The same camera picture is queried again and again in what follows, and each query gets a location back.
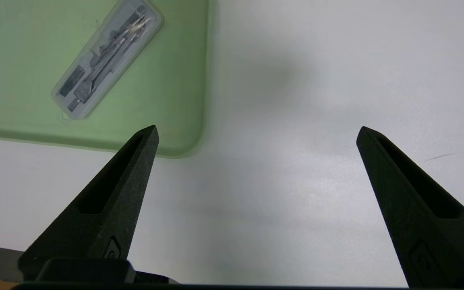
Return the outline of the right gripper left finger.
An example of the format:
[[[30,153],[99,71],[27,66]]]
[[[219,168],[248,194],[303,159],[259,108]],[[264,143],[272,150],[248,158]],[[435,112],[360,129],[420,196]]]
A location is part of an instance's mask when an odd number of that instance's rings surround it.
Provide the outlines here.
[[[127,259],[160,138],[134,134],[21,255],[24,279],[53,258]]]

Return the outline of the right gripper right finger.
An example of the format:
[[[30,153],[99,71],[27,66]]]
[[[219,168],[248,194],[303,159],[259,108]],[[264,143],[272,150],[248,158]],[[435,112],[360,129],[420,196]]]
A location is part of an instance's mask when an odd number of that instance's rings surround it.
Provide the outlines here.
[[[464,288],[464,206],[378,131],[356,145],[407,285]]]

